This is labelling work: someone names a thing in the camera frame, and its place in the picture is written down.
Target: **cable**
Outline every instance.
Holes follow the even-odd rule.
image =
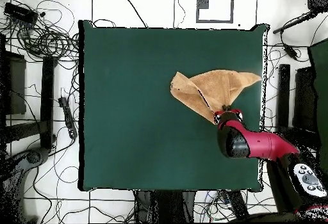
[[[52,0],[45,0],[45,1],[50,1],[50,2],[58,3],[58,4],[62,5],[61,3],[52,1]],[[43,11],[46,11],[49,13],[51,13],[51,12],[59,13],[60,17],[59,17],[59,19],[57,19],[57,21],[55,23],[51,22],[50,20],[46,20],[44,16],[42,17],[41,15],[38,15],[37,24],[31,29],[26,29],[26,28],[23,28],[18,25],[13,25],[12,21],[8,21],[8,19],[6,19],[4,26],[1,27],[1,31],[3,31],[3,33],[7,33],[9,40],[16,39],[18,41],[20,46],[16,46],[16,45],[13,45],[13,46],[16,47],[18,50],[20,49],[20,50],[23,50],[26,52],[26,54],[32,60],[32,61],[27,61],[28,63],[41,63],[43,56],[51,55],[57,59],[59,66],[61,66],[62,68],[66,69],[66,70],[71,70],[72,71],[71,86],[70,86],[68,93],[65,91],[65,93],[68,94],[67,102],[70,102],[70,98],[73,97],[75,104],[79,104],[79,102],[77,100],[77,98],[78,98],[77,95],[79,93],[78,33],[73,35],[72,37],[69,36],[69,32],[72,29],[72,26],[74,25],[74,21],[75,21],[74,14],[66,6],[62,5],[64,8],[66,8],[68,11],[71,12],[72,17],[73,17],[72,26],[70,27],[69,31],[65,31],[63,28],[60,28],[57,26],[57,23],[59,23],[62,20],[62,15],[63,15],[62,12],[60,10],[55,10],[55,9],[50,10],[47,8],[40,8],[40,4],[45,1],[40,2],[38,4],[36,10],[33,10],[31,7],[29,7],[23,3],[20,3],[20,2],[18,2],[18,3],[20,5],[26,6],[29,10],[32,10],[35,12],[39,12],[40,10],[43,10]],[[111,22],[113,24],[113,26],[116,26],[115,23],[110,20],[105,20],[105,21]],[[74,65],[72,67],[68,67],[63,64],[63,62],[68,62],[68,61],[73,61]],[[35,92],[40,95],[40,93],[36,89],[35,84],[31,85],[28,88],[31,88],[32,86],[34,86]],[[78,109],[79,109],[79,106],[77,106],[73,112],[74,118],[76,117],[76,113],[78,112]],[[35,115],[33,112],[32,112],[32,115],[33,115],[34,121],[37,122],[37,119],[35,118]],[[57,133],[56,146],[58,143],[58,133]],[[30,143],[28,145],[27,149],[35,142],[37,142],[37,140]],[[43,177],[45,177],[45,175],[47,175],[53,168],[55,169],[55,173],[58,177],[58,182],[57,182],[57,187],[56,187],[56,194],[57,194],[56,197],[57,198],[55,199],[57,201],[56,210],[55,210],[55,214],[49,220],[44,222],[45,218],[49,214],[49,211],[51,210],[51,207],[53,206],[53,204],[52,204],[50,198],[47,198],[44,195],[40,194],[40,196],[43,197],[43,199],[46,199],[46,200],[50,201],[50,203],[51,203],[50,208],[48,209],[48,211],[42,218],[42,223],[45,223],[45,224],[49,223],[53,218],[55,218],[57,216],[59,218],[58,219],[59,223],[62,224],[64,219],[67,217],[67,215],[73,213],[73,212],[69,212],[63,218],[60,218],[60,210],[62,208],[62,201],[58,200],[58,186],[59,186],[58,184],[59,184],[59,181],[70,183],[69,181],[65,181],[62,179],[62,174],[64,173],[64,171],[67,171],[69,168],[76,168],[76,167],[68,166],[68,167],[66,167],[66,169],[64,169],[61,172],[61,174],[58,175],[57,169],[56,169],[56,164],[59,161],[61,161],[61,159],[65,155],[67,149],[70,146],[72,146],[74,143],[75,143],[75,140],[72,141],[67,147],[62,148],[60,150],[57,150],[57,148],[56,148],[56,150],[52,154],[49,154],[49,157],[51,157],[51,156],[55,157],[59,152],[64,150],[64,153],[61,155],[59,160],[57,162],[54,162],[54,166],[50,170],[48,170],[41,178],[38,178],[38,172],[37,172],[37,175],[33,181],[33,185],[30,187],[30,188],[33,187],[35,189],[35,191],[38,193],[38,191],[35,187],[36,183],[39,182]],[[111,222],[113,220],[115,220],[117,222],[124,222],[124,223],[134,222],[133,216],[134,216],[135,207],[132,208],[132,210],[129,212],[129,214],[127,215],[126,218],[124,218],[123,216],[112,217],[110,215],[103,213],[96,207],[90,207],[88,209],[91,209],[91,208],[95,208],[103,215],[109,216],[111,218],[111,220],[109,222]]]
[[[324,17],[324,19],[321,21],[321,23],[319,24],[319,26],[316,28],[315,33],[313,34],[313,38],[312,38],[312,41],[311,41],[310,46],[312,46],[313,40],[315,39],[316,32],[318,31],[319,27],[322,25],[322,23],[325,21],[325,19],[327,17],[328,17],[328,14]]]
[[[26,148],[26,150],[28,150],[29,146],[31,146],[33,143],[37,142],[38,140],[40,140],[40,138],[38,138],[38,139],[35,140],[34,142],[30,143],[30,144],[28,145],[28,147]]]
[[[59,201],[58,201],[58,185],[59,185],[59,181],[62,181],[62,182],[64,182],[64,183],[66,183],[66,184],[72,184],[73,182],[76,182],[76,181],[78,181],[79,180],[79,178],[77,178],[76,180],[74,180],[74,181],[72,181],[72,182],[67,182],[67,181],[64,181],[64,180],[62,180],[62,175],[63,175],[63,173],[65,172],[65,170],[68,170],[69,168],[75,168],[75,169],[77,169],[77,170],[79,170],[78,168],[76,168],[75,166],[68,166],[68,167],[66,167],[66,168],[64,168],[63,169],[63,171],[61,172],[61,174],[58,176],[57,175],[57,173],[56,173],[56,175],[57,175],[57,177],[58,177],[58,180],[57,180],[57,185],[56,185],[56,199],[57,199],[57,204],[56,204],[56,207],[57,207],[57,205],[59,204]],[[58,210],[56,210],[56,215],[55,216],[57,216],[57,218],[58,218],[58,220],[60,221],[60,208],[58,209]]]
[[[124,218],[123,216],[116,216],[116,217],[113,217],[113,216],[110,216],[109,214],[106,214],[104,212],[102,212],[101,210],[99,210],[99,208],[95,207],[95,206],[90,206],[90,208],[94,208],[95,210],[97,210],[98,212],[100,212],[101,214],[103,214],[104,216],[107,216],[109,218],[111,218],[111,220],[115,220],[117,223],[126,223],[125,221],[118,221],[116,220],[117,218],[119,217],[122,217]],[[79,211],[71,211],[71,212],[68,212],[64,215],[64,217],[60,220],[59,224],[63,223],[63,220],[64,218],[69,215],[69,214],[76,214],[76,213],[81,213],[81,212],[84,212],[84,211],[87,211],[90,209],[89,207],[85,208],[85,209],[82,209],[82,210],[79,210]]]
[[[35,192],[37,192],[40,196],[44,197],[46,200],[48,200],[48,201],[50,202],[50,207],[49,207],[49,209],[47,210],[47,212],[44,214],[44,217],[42,218],[41,223],[40,223],[40,224],[43,224],[45,217],[48,215],[48,213],[49,213],[51,207],[53,206],[53,202],[52,202],[48,197],[46,197],[46,196],[44,196],[43,194],[41,194],[41,193],[37,190],[37,188],[35,187],[35,181],[36,181],[37,177],[38,177],[38,166],[37,166],[37,174],[35,175],[35,178],[34,178],[34,181],[33,181],[33,188],[34,188]]]
[[[173,28],[176,25],[176,0],[173,0]]]
[[[268,61],[271,62],[271,64],[272,64],[272,69],[271,69],[271,71],[270,71],[270,73],[269,73],[269,77],[268,77],[267,81],[268,81],[269,85],[270,85],[272,88],[276,89],[276,90],[278,90],[278,88],[277,88],[276,86],[274,86],[274,85],[271,83],[270,80],[271,80],[271,77],[273,77],[274,70],[277,68],[277,65],[279,64],[280,59],[283,58],[284,56],[286,56],[286,54],[283,55],[283,56],[281,56],[281,52],[280,52],[279,49],[275,49],[275,50],[273,50],[273,48],[274,48],[274,47],[277,47],[278,45],[281,45],[281,44],[278,43],[278,44],[275,44],[275,45],[271,46],[270,51],[269,51],[269,53],[268,53]],[[297,57],[298,57],[298,58],[301,57],[301,56],[302,56],[301,51],[300,51],[299,49],[296,49],[296,51],[299,52],[299,55],[298,55]],[[272,58],[271,58],[271,54],[272,54],[273,52],[278,52],[278,53],[279,53],[279,56],[278,56],[277,58],[272,59]],[[277,94],[277,95],[274,95],[273,97],[271,97],[271,98],[269,98],[269,99],[267,99],[267,100],[265,101],[265,104],[266,104],[268,101],[270,101],[270,100],[276,98],[277,96],[278,96],[278,94]],[[272,110],[271,110],[270,108],[268,108],[268,107],[265,106],[265,109],[268,109],[268,110],[271,112],[271,117],[267,117],[267,116],[265,116],[265,118],[269,118],[269,119],[271,119],[271,125],[272,125],[272,126],[270,126],[270,128],[271,128],[270,130],[268,130],[268,129],[266,128],[266,127],[268,127],[268,126],[265,126],[265,131],[266,131],[266,132],[272,132],[272,128],[274,127],[274,126],[273,126],[273,118],[275,117],[275,115],[274,115],[274,116],[272,115]]]
[[[143,25],[145,26],[145,28],[148,28],[148,26],[146,25],[146,23],[144,22],[144,20],[141,18],[141,16],[140,16],[139,13],[137,12],[135,6],[131,3],[130,0],[127,0],[127,1],[130,3],[130,5],[131,5],[131,6],[133,7],[133,9],[135,10],[136,14],[138,15],[139,19],[142,21],[142,23],[143,23]]]
[[[116,24],[115,24],[113,21],[111,21],[111,20],[106,20],[106,19],[98,19],[98,20],[95,20],[95,21],[93,22],[93,24],[95,25],[95,23],[98,22],[99,20],[103,20],[103,21],[106,21],[106,22],[110,22],[111,24],[113,24],[113,27],[114,27],[114,28],[116,27]]]
[[[177,28],[179,28],[179,25],[182,24],[182,23],[185,21],[186,11],[185,11],[185,9],[180,5],[180,0],[177,0],[177,4],[180,6],[180,8],[183,10],[183,13],[184,13],[184,16],[183,16],[182,22],[179,22],[179,23],[177,24]]]
[[[31,106],[29,105],[29,103],[27,102],[27,100],[26,100],[21,94],[15,92],[15,91],[13,91],[13,90],[10,90],[10,91],[13,92],[14,94],[16,94],[17,96],[19,96],[20,98],[22,98],[22,99],[25,101],[25,103],[28,105],[28,108],[29,108],[29,110],[31,111],[31,114],[32,114],[32,116],[33,116],[33,118],[34,118],[34,121],[37,123],[37,126],[38,126],[38,132],[39,132],[39,134],[41,134],[40,124],[39,124],[39,122],[37,121],[37,118],[35,117],[35,115],[34,115],[32,109],[31,109]]]

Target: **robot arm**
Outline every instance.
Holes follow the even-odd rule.
[[[276,161],[286,154],[299,154],[287,140],[270,132],[252,132],[242,124],[241,111],[215,113],[218,145],[227,157],[256,157]]]
[[[319,209],[322,218],[328,220],[327,190],[320,181],[321,173],[317,173],[307,165],[299,150],[282,136],[271,132],[252,132],[242,123],[242,112],[239,109],[225,109],[214,114],[218,126],[218,146],[227,157],[269,159],[282,170],[286,187],[293,195],[299,196],[300,207],[294,207],[298,213],[309,213]]]

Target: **black frame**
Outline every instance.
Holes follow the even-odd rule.
[[[51,150],[54,141],[53,89],[56,61],[52,56],[43,58],[41,121],[6,126],[6,106],[10,100],[10,87],[8,86],[10,78],[5,44],[6,37],[0,34],[0,154],[5,158],[7,143],[36,134],[40,134],[41,147]]]
[[[282,134],[290,143],[299,144],[301,161],[308,164],[319,176],[323,185],[327,184],[327,177],[323,175],[314,160],[302,154],[307,148],[312,148],[317,153],[320,149],[320,137],[317,132],[306,131],[296,127],[288,127],[289,98],[290,98],[290,65],[281,64],[278,73],[278,94],[277,94],[277,133]],[[293,212],[295,209],[315,201],[311,198],[304,198],[298,194],[288,175],[288,163],[269,161],[266,164],[268,178],[272,188],[278,212]]]
[[[233,24],[233,8],[234,8],[234,0],[230,2],[230,20],[199,20],[199,1],[197,0],[196,7],[196,23],[198,24]]]

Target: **black metal stand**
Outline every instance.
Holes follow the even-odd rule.
[[[7,126],[5,129],[5,140],[7,143],[40,134],[41,147],[48,150],[52,148],[55,137],[53,135],[53,89],[54,67],[56,63],[53,57],[44,57],[43,60],[40,109],[41,122],[28,122]]]
[[[136,223],[192,223],[195,191],[156,190],[136,193]]]
[[[317,8],[315,10],[311,10],[307,14],[301,15],[295,21],[293,21],[289,24],[285,24],[283,27],[274,30],[274,34],[283,32],[284,30],[291,28],[292,26],[296,26],[297,24],[300,24],[301,22],[315,18],[319,13],[325,13],[325,12],[328,12],[328,8]]]
[[[290,66],[281,64],[278,73],[278,96],[276,127],[277,133],[290,143],[296,145],[300,150],[299,161],[309,165],[317,174],[324,185],[325,177],[321,175],[320,168],[316,164],[313,156],[310,156],[308,148],[318,150],[320,148],[320,138],[318,133],[307,131],[302,128],[288,127],[289,116],[289,98],[290,98]],[[306,102],[303,102],[303,108],[306,108]],[[290,174],[288,173],[288,160],[282,158],[277,162],[267,162],[266,168],[272,193],[275,199],[278,212],[292,212],[296,208],[304,205],[307,198],[300,196],[295,190]]]
[[[23,213],[24,181],[30,169],[43,164],[52,148],[53,136],[53,57],[44,57],[42,66],[41,122],[6,126],[10,100],[10,66],[5,49],[6,37],[0,34],[0,222],[28,223]],[[12,90],[13,96],[24,98]],[[40,149],[32,149],[7,158],[6,144],[40,134]]]

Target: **towel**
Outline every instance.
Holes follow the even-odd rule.
[[[233,70],[212,70],[190,79],[177,72],[170,90],[177,100],[215,124],[214,112],[230,106],[244,88],[260,80],[256,74]]]

